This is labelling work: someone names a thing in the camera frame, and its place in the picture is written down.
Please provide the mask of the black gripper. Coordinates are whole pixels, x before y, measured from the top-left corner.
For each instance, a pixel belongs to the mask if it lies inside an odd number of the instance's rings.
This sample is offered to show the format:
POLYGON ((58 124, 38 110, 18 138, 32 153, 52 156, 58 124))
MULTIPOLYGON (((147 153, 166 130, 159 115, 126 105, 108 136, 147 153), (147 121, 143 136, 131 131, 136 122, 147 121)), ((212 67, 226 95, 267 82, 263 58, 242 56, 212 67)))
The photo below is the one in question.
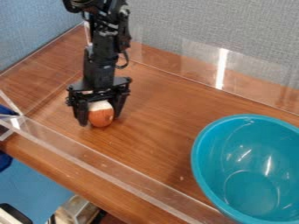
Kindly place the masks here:
POLYGON ((86 127, 88 125, 88 102, 108 100, 114 106, 115 117, 120 116, 131 92, 131 82, 132 79, 130 77, 116 76, 112 86, 103 89, 95 89, 84 80, 79 80, 68 85, 67 105, 75 106, 78 104, 75 107, 75 117, 80 126, 86 127))

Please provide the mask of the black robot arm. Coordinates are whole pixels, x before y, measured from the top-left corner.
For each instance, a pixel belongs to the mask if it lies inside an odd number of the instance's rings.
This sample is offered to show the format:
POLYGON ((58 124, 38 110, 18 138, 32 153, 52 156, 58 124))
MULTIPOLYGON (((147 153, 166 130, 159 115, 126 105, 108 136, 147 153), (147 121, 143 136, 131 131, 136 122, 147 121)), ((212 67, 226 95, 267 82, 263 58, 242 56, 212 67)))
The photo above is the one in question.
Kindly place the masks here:
POLYGON ((68 85, 67 105, 80 126, 88 125, 90 104, 107 101, 119 118, 130 95, 130 77, 116 77, 119 54, 128 60, 131 46, 127 0, 62 0, 71 13, 80 13, 88 23, 91 43, 84 49, 83 78, 68 85))

